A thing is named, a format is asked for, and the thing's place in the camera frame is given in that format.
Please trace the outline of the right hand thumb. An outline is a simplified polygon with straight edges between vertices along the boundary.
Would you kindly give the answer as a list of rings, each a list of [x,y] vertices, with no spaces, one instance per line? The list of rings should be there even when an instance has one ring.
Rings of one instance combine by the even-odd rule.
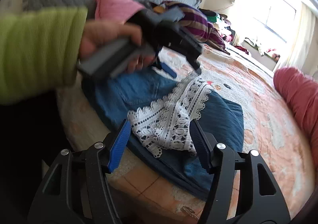
[[[180,211],[192,219],[199,220],[199,217],[195,214],[195,211],[188,206],[182,206]]]

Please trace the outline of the left hand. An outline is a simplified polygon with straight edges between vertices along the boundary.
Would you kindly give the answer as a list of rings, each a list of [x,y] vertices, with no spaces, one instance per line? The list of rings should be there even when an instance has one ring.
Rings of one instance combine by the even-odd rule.
[[[77,65],[91,57],[100,47],[122,37],[130,39],[137,46],[142,44],[142,30],[138,25],[110,20],[87,20],[83,28]]]

